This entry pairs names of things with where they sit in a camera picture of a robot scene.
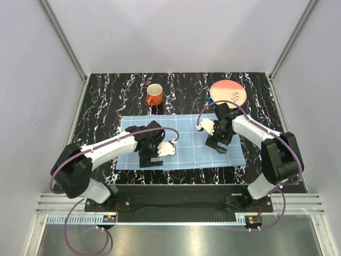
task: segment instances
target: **cable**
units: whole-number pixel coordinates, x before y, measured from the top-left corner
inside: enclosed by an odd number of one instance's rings
[[[102,230],[105,231],[105,233],[106,233],[106,235],[107,235],[107,240],[106,240],[106,242],[105,242],[103,248],[100,249],[100,250],[99,250],[98,252],[96,252],[96,253],[86,254],[86,253],[78,252],[78,251],[76,251],[76,250],[71,246],[71,244],[70,244],[70,242],[69,242],[69,240],[68,240],[68,236],[67,236],[67,232],[66,232],[66,231],[67,231],[67,230],[66,230],[66,227],[67,227],[67,223],[68,223],[68,221],[69,221],[69,217],[70,217],[70,215],[71,215],[71,212],[73,212],[73,210],[77,207],[77,205],[80,204],[80,203],[81,203],[82,201],[84,201],[84,200],[85,200],[85,198],[83,198],[82,200],[79,200],[79,201],[71,208],[71,210],[69,211],[69,213],[68,213],[68,215],[67,215],[67,217],[66,217],[66,219],[65,219],[65,222],[64,222],[64,239],[65,239],[66,245],[68,246],[68,248],[69,248],[73,253],[75,253],[75,254],[77,254],[77,255],[80,255],[80,256],[98,256],[98,255],[100,255],[100,254],[105,250],[105,248],[107,247],[107,245],[108,245],[108,243],[109,243],[110,234],[109,234],[109,232],[108,232],[106,229],[102,229]]]
[[[176,138],[174,139],[174,141],[177,141],[180,137],[180,134],[177,130],[175,130],[174,128],[171,128],[171,127],[157,127],[157,128],[152,128],[152,129],[147,129],[147,130],[142,130],[142,131],[137,131],[137,132],[132,132],[132,133],[129,133],[129,134],[126,134],[126,135],[123,135],[121,137],[118,137],[118,138],[114,138],[110,141],[107,141],[107,142],[104,142],[96,147],[93,147],[93,149],[88,149],[88,150],[85,150],[85,151],[82,151],[82,152],[79,152],[77,154],[75,154],[74,156],[71,156],[69,159],[67,159],[65,162],[63,162],[61,165],[58,166],[58,168],[54,171],[54,173],[51,175],[51,178],[50,178],[50,182],[48,184],[49,188],[50,188],[50,192],[51,193],[54,193],[54,194],[63,194],[63,192],[58,192],[56,190],[53,189],[53,180],[54,178],[57,176],[57,174],[60,172],[61,169],[63,169],[63,167],[65,165],[67,165],[68,163],[70,163],[71,161],[73,161],[74,159],[76,159],[77,157],[79,156],[82,156],[82,155],[85,155],[87,153],[90,153],[92,150],[97,150],[99,148],[102,148],[102,147],[105,147],[109,144],[112,144],[118,140],[122,140],[122,139],[125,139],[125,138],[128,138],[129,136],[133,136],[133,135],[137,135],[137,134],[141,134],[141,133],[146,133],[146,132],[153,132],[153,131],[159,131],[159,130],[171,130],[173,132],[176,133]]]
[[[153,132],[153,131],[159,131],[159,130],[171,130],[173,132],[176,133],[176,138],[174,139],[174,141],[177,141],[180,137],[180,134],[179,132],[174,129],[174,128],[171,128],[171,127],[157,127],[157,128],[152,128],[152,129],[146,129],[146,130],[142,130],[142,131],[137,131],[137,132],[132,132],[132,133],[129,133],[129,134],[126,134],[124,136],[121,136],[121,137],[118,137],[118,138],[114,138],[110,141],[107,141],[107,142],[104,142],[96,147],[93,147],[93,149],[88,149],[88,150],[85,150],[85,151],[82,151],[82,152],[79,152],[77,154],[75,154],[74,156],[70,157],[69,159],[67,159],[66,161],[64,161],[60,166],[58,166],[58,168],[53,172],[53,174],[51,175],[51,178],[50,178],[50,182],[49,182],[49,188],[50,188],[50,192],[54,193],[54,194],[63,194],[63,192],[58,192],[58,191],[55,191],[53,189],[53,180],[54,178],[57,176],[57,174],[60,172],[61,169],[63,169],[63,167],[65,165],[67,165],[68,163],[70,163],[71,161],[73,161],[74,159],[76,159],[77,157],[79,156],[82,156],[82,155],[85,155],[87,153],[90,153],[91,151],[93,150],[97,150],[99,148],[102,148],[102,147],[105,147],[109,144],[112,144],[116,141],[119,141],[119,140],[122,140],[122,139],[125,139],[125,138],[128,138],[129,136],[133,136],[133,135],[137,135],[137,134],[141,134],[141,133],[146,133],[146,132]],[[76,251],[72,246],[71,244],[69,243],[68,241],[68,238],[67,238],[67,223],[68,223],[68,220],[69,220],[69,217],[71,215],[71,212],[77,207],[78,204],[80,204],[83,200],[85,200],[85,198],[83,198],[82,200],[80,200],[79,202],[77,202],[70,210],[69,214],[67,215],[66,219],[65,219],[65,223],[64,223],[64,239],[65,239],[65,242],[66,242],[66,245],[68,246],[68,248],[75,254],[77,255],[81,255],[81,256],[97,256],[99,254],[101,254],[105,248],[107,247],[108,245],[108,242],[109,242],[109,238],[110,238],[110,233],[106,230],[106,229],[103,229],[105,231],[105,233],[107,234],[107,241],[105,242],[103,248],[101,250],[99,250],[97,253],[94,253],[94,254],[84,254],[84,253],[81,253],[81,252],[78,252]],[[117,218],[117,215],[118,215],[118,208],[119,208],[119,205],[116,206],[116,218]]]
[[[282,190],[276,189],[273,192],[279,192],[282,195],[282,197],[283,197],[283,211],[282,211],[282,214],[281,214],[281,216],[278,218],[278,220],[274,224],[272,224],[272,225],[270,225],[268,227],[265,227],[265,228],[260,228],[259,231],[261,231],[261,230],[268,230],[270,228],[273,228],[273,227],[277,226],[278,223],[282,220],[282,218],[284,216],[284,213],[286,211],[286,198],[285,198],[284,193],[282,192]]]
[[[273,132],[268,132],[268,130],[263,127],[262,125],[258,124],[256,121],[254,121],[253,119],[250,119],[249,116],[246,114],[246,112],[242,109],[242,107],[240,107],[238,104],[232,102],[232,101],[229,101],[229,100],[217,100],[217,101],[214,101],[214,102],[211,102],[210,104],[208,104],[207,106],[205,106],[203,108],[203,110],[200,112],[199,116],[198,116],[198,119],[197,119],[197,126],[200,124],[200,117],[201,115],[203,114],[203,112],[210,106],[212,106],[213,104],[217,104],[217,103],[220,103],[220,102],[225,102],[225,103],[230,103],[234,106],[236,106],[242,113],[243,115],[245,116],[246,120],[249,121],[250,123],[254,124],[256,127],[258,127],[259,129],[261,129],[262,131],[264,132],[267,132],[269,133],[269,135],[275,137],[277,140],[279,140],[288,150],[289,152],[291,153],[291,155],[293,156],[294,160],[296,161],[297,165],[298,165],[298,178],[293,181],[293,182],[285,182],[283,183],[283,185],[295,185],[295,184],[298,184],[301,179],[302,179],[302,166],[301,166],[301,163],[296,155],[296,153],[292,150],[292,148],[284,141],[282,140],[279,136],[277,136],[276,134],[274,134]],[[277,189],[277,187],[275,187],[272,191],[269,192],[269,194],[271,194],[272,192],[274,192],[274,190]]]

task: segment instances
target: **white wall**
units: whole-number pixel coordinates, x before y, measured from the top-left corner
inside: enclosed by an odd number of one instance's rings
[[[48,0],[87,73],[266,71],[308,0]]]
[[[37,0],[0,8],[0,254],[22,255],[81,81]]]
[[[320,1],[275,77],[311,192],[341,252],[341,2]]]

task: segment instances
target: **mug handle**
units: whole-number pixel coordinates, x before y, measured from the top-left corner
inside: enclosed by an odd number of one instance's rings
[[[152,99],[153,99],[153,97],[149,97],[149,99],[147,100],[148,105],[151,105],[151,106],[154,105],[153,103],[151,103],[151,100],[152,100]]]

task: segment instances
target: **orange mug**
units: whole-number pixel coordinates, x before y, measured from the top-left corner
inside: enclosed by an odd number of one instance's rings
[[[147,87],[147,104],[149,106],[157,106],[162,103],[163,97],[162,86],[159,84],[151,84]]]

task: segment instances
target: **metal frame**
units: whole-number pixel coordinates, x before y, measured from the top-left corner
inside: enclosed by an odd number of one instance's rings
[[[88,79],[86,79],[86,74],[84,73],[79,61],[77,60],[70,44],[68,43],[68,40],[66,39],[49,3],[48,0],[39,0],[39,2],[42,5],[42,8],[44,12],[46,13],[47,17],[49,18],[49,21],[52,24],[52,27],[56,31],[56,34],[58,35],[63,47],[65,48],[71,62],[74,64],[78,74],[80,75],[82,81],[84,81],[82,90],[79,93],[79,96],[77,98],[77,102],[74,108],[74,112],[72,114],[72,120],[70,122],[70,126],[68,129],[68,133],[66,136],[66,139],[64,141],[64,145],[68,144],[72,140],[73,131],[76,126],[76,122],[78,119],[80,107],[82,106],[84,94],[86,91]],[[283,125],[284,131],[289,130],[289,125],[286,119],[286,116],[284,114],[284,111],[282,109],[282,104],[280,102],[280,98],[278,97],[277,91],[275,89],[275,84],[273,82],[274,77],[276,76],[278,70],[280,69],[282,63],[284,62],[286,56],[288,55],[293,43],[295,42],[297,36],[302,31],[302,28],[304,27],[307,19],[311,15],[312,11],[314,10],[318,0],[310,0],[308,3],[304,13],[302,14],[298,24],[296,25],[288,43],[286,44],[285,48],[282,51],[282,54],[280,58],[278,59],[274,69],[268,76],[268,81],[270,84],[270,88],[273,92],[273,97],[275,100],[275,104],[277,107],[277,111],[280,116],[280,120]],[[308,190],[308,186],[306,184],[305,178],[303,176],[303,183]],[[290,214],[303,214],[303,215],[309,215],[312,218],[314,229],[316,232],[316,235],[318,237],[318,241],[322,250],[323,255],[338,255],[336,251],[336,247],[334,244],[334,241],[332,240],[332,236],[326,221],[326,217],[324,215],[323,207],[320,202],[319,196],[317,194],[285,194],[286,196],[286,203],[287,208],[285,215]],[[273,208],[274,213],[268,213],[268,214],[277,214],[282,211],[283,207],[283,200],[281,195],[279,194],[273,194],[272,196],[272,202],[273,202]],[[51,214],[67,214],[69,212],[69,209],[72,207],[72,205],[77,202],[79,198],[75,199],[68,199],[65,195],[52,195],[52,194],[42,194],[39,205],[36,210],[36,215],[34,218],[34,228],[32,229],[29,243],[27,245],[25,255],[26,256],[36,256],[39,250],[40,242],[44,233],[44,229],[46,226],[46,223],[53,222],[54,219],[48,218],[48,216]],[[82,202],[76,209],[76,214],[81,214],[85,217],[85,222],[91,222],[91,218],[86,218],[89,216],[94,217],[93,213],[84,212],[84,205],[85,202]],[[236,215],[237,219],[243,217],[242,213],[239,213]],[[211,225],[211,223],[198,223],[198,225]]]
[[[40,2],[40,5],[43,9],[43,11],[45,12],[48,20],[50,21],[52,28],[54,29],[57,37],[59,38],[61,44],[63,45],[67,55],[70,58],[70,61],[72,62],[72,64],[74,65],[77,73],[79,74],[80,79],[82,79],[82,82],[84,82],[86,80],[86,73],[84,72],[81,64],[79,63],[74,51],[72,50],[69,41],[67,40],[67,38],[65,37],[65,34],[50,6],[50,4],[48,3],[48,0],[38,0]]]
[[[332,239],[324,210],[318,194],[285,194],[286,197],[286,211],[285,215],[309,215],[312,219],[313,226],[318,238],[322,254],[324,256],[335,255],[337,250],[335,243]],[[36,256],[39,250],[40,242],[44,233],[47,223],[63,224],[63,220],[69,209],[81,198],[69,199],[66,195],[42,194],[36,210],[35,228],[32,232],[30,243],[26,250],[26,256]],[[280,194],[273,194],[271,196],[274,212],[263,213],[263,215],[280,215],[283,209],[283,199]],[[115,215],[115,212],[108,213],[91,213],[84,212],[85,202],[80,203],[75,208],[74,217],[76,220],[73,224],[91,225],[96,224],[98,219],[103,215]],[[195,222],[195,223],[117,223],[117,225],[182,225],[182,226],[214,226],[214,225],[233,225],[241,226],[245,223],[245,215],[249,213],[236,214],[236,222],[234,223],[221,223],[221,222]]]
[[[274,79],[278,70],[280,69],[280,67],[282,66],[285,58],[287,57],[291,47],[293,46],[294,42],[296,41],[298,35],[301,33],[302,28],[304,27],[304,25],[306,24],[308,18],[310,17],[310,15],[312,14],[316,4],[318,3],[319,0],[310,0],[309,3],[307,4],[307,7],[305,8],[302,16],[300,17],[293,33],[291,34],[289,41],[287,42],[286,46],[284,47],[278,61],[276,62],[273,70],[270,73],[270,77],[271,79]]]

